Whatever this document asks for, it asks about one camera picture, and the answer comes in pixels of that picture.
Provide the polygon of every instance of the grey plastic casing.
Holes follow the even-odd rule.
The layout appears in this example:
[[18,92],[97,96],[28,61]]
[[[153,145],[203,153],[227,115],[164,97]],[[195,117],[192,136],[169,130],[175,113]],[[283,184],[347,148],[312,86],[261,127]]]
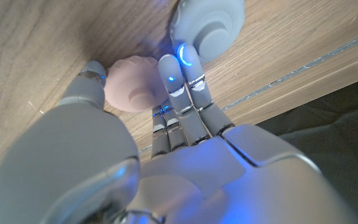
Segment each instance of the grey plastic casing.
[[[103,103],[100,82],[77,76],[60,105],[12,145],[0,167],[0,224],[62,217],[62,223],[75,223],[110,200],[118,207],[132,200],[139,178],[137,148],[124,124],[102,111]],[[104,192],[92,198],[99,190]]]
[[242,125],[142,166],[127,207],[171,223],[358,223],[319,169],[280,138]]
[[244,20],[244,0],[181,0],[170,25],[173,48],[189,43],[209,62],[234,43]]

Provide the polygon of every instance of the dark floor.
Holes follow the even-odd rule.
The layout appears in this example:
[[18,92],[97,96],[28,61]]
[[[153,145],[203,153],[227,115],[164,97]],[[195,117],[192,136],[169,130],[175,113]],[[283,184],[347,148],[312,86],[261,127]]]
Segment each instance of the dark floor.
[[358,214],[358,82],[258,126],[303,151]]

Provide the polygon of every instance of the wood grain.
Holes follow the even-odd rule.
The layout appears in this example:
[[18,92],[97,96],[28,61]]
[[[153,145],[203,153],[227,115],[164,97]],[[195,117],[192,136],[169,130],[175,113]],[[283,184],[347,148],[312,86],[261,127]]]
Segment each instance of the wood grain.
[[257,124],[357,81],[358,45],[228,109],[226,114],[236,124]]
[[[56,105],[87,61],[99,60],[109,67],[132,55],[158,59],[171,53],[167,28],[176,4],[169,0],[0,0],[0,163],[15,138]],[[246,14],[235,44],[204,65],[209,89],[219,106],[358,38],[358,1],[247,0]],[[349,57],[347,64],[334,67],[339,71],[340,66],[356,61],[358,58]],[[294,77],[276,86],[269,97],[258,95],[253,103],[241,103],[227,113],[237,124],[256,121],[261,113],[267,119],[358,79],[344,79],[324,91],[315,91],[318,84],[301,88],[329,74],[331,62],[326,62],[319,77],[313,73],[301,81]],[[294,90],[302,90],[301,95],[285,91],[291,82]],[[275,103],[285,104],[271,113],[267,105],[276,98]],[[125,113],[109,105],[105,109],[123,120],[139,149],[151,143],[150,112]],[[243,116],[253,109],[253,114]]]

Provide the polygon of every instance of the wooden surface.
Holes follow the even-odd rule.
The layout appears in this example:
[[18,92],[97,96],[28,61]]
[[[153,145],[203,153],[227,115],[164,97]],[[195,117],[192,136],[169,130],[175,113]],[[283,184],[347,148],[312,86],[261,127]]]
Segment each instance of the wooden surface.
[[[89,60],[105,67],[131,55],[171,53],[176,1],[0,0],[0,162],[9,145],[56,105]],[[204,65],[215,102],[226,106],[358,38],[358,1],[247,0],[235,44]],[[257,123],[358,81],[358,44],[226,113]],[[120,117],[139,149],[151,143],[150,112]],[[141,154],[144,161],[148,152]]]

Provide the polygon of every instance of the metal strip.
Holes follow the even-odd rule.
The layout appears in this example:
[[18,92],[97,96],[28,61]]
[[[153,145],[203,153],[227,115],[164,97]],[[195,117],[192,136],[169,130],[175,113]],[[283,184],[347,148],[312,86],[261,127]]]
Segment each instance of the metal strip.
[[336,50],[334,50],[334,51],[332,51],[332,52],[330,52],[330,53],[328,53],[326,55],[321,56],[320,58],[317,58],[316,60],[310,62],[309,64],[304,65],[304,66],[296,69],[295,71],[293,71],[293,72],[291,72],[291,73],[279,78],[278,80],[272,82],[271,84],[265,85],[262,88],[256,90],[255,92],[250,93],[250,94],[248,94],[246,96],[243,96],[242,98],[236,100],[235,102],[223,107],[222,110],[226,111],[227,109],[232,108],[233,106],[236,106],[237,104],[239,104],[239,103],[241,103],[241,102],[243,102],[245,100],[248,100],[248,99],[258,95],[259,93],[262,93],[263,91],[266,91],[266,90],[270,89],[271,87],[274,87],[274,86],[284,82],[285,80],[288,80],[289,78],[292,78],[294,76],[299,75],[301,72],[303,72],[303,71],[305,71],[305,70],[307,70],[307,69],[309,69],[311,67],[314,67],[315,65],[317,65],[317,64],[319,64],[319,63],[321,63],[321,62],[323,62],[323,61],[325,61],[327,59],[330,59],[331,57],[343,52],[344,50],[347,50],[348,48],[351,48],[351,47],[355,46],[356,44],[358,44],[358,38],[356,40],[350,41],[349,43],[343,45],[342,47],[340,47],[340,48],[338,48],[338,49],[336,49]]

